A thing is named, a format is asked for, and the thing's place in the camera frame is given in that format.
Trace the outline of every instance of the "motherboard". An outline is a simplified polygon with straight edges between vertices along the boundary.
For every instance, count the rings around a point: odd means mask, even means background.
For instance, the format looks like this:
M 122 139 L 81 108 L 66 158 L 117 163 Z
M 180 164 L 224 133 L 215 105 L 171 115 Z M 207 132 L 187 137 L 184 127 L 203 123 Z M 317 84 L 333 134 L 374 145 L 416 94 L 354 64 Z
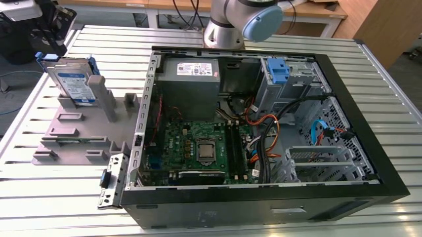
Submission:
M 248 125 L 219 122 L 168 122 L 161 152 L 148 155 L 155 186 L 247 184 L 244 146 Z

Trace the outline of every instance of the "metal workbench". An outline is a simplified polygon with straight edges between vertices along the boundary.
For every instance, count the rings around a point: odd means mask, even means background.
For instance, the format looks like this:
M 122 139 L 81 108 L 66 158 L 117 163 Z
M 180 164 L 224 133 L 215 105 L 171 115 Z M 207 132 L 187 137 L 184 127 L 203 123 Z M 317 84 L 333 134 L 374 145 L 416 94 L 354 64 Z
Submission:
M 201 46 L 195 31 L 85 26 L 68 56 L 92 54 L 114 96 L 143 93 L 151 46 Z M 411 195 L 336 222 L 141 230 L 124 210 L 96 210 L 102 166 L 33 166 L 32 153 L 58 106 L 42 75 L 0 142 L 0 236 L 422 236 L 422 116 L 363 45 L 348 39 L 273 36 L 247 49 L 327 54 Z

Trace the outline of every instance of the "expansion slot bracket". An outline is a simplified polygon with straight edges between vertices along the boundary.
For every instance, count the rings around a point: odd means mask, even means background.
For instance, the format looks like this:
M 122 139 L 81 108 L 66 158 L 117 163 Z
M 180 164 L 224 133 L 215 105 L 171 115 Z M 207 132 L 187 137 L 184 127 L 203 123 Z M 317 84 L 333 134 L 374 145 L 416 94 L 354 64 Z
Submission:
M 110 156 L 106 169 L 102 171 L 100 201 L 97 209 L 121 209 L 120 198 L 124 186 L 125 170 L 129 158 L 124 154 Z

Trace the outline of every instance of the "power supply label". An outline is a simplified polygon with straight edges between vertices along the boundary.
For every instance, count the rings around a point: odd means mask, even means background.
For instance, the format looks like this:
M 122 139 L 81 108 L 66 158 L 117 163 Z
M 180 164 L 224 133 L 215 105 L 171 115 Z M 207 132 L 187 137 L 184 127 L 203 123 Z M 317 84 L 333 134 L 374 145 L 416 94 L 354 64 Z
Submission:
M 177 76 L 212 76 L 211 63 L 179 63 Z
M 94 102 L 94 96 L 90 88 L 86 84 L 86 78 L 80 73 L 58 73 L 57 79 L 60 84 L 66 91 L 69 97 L 74 102 L 92 103 Z

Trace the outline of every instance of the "floor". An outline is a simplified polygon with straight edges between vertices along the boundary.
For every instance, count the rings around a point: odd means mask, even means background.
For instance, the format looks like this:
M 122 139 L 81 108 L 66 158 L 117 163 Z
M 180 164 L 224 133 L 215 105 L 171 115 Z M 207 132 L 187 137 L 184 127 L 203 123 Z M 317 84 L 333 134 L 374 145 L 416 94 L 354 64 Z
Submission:
M 148 27 L 148 21 L 145 20 L 144 14 L 133 14 L 133 18 L 126 18 L 126 15 L 114 22 L 118 22 L 118 26 L 135 26 L 131 19 L 135 19 L 135 25 L 137 27 Z M 208 23 L 208 19 L 201 18 L 203 24 Z M 101 24 L 96 16 L 89 17 L 84 14 L 82 23 L 96 24 L 96 25 L 110 25 L 105 22 Z M 185 29 L 188 28 L 185 23 L 180 18 L 171 17 L 171 20 L 165 16 L 160 16 L 159 24 L 161 28 L 168 29 Z M 199 20 L 196 19 L 191 28 L 200 27 Z M 33 47 L 36 51 L 48 50 L 48 47 L 38 42 L 33 42 Z M 2 57 L 0 57 L 0 75 L 21 70 L 41 71 L 40 66 L 36 62 L 28 63 L 21 66 L 10 65 Z M 407 94 L 410 100 L 415 104 L 416 108 L 422 111 L 422 62 L 411 61 L 407 55 L 402 55 L 396 60 L 392 67 L 388 69 L 388 73 L 394 80 L 399 84 L 402 90 Z M 9 112 L 20 108 L 29 96 L 29 93 L 38 81 L 40 75 L 36 73 L 17 73 L 1 77 L 4 82 L 10 86 L 8 93 L 0 93 L 0 114 Z M 5 131 L 14 119 L 17 112 L 9 113 L 6 115 L 0 115 L 0 139 L 5 134 Z

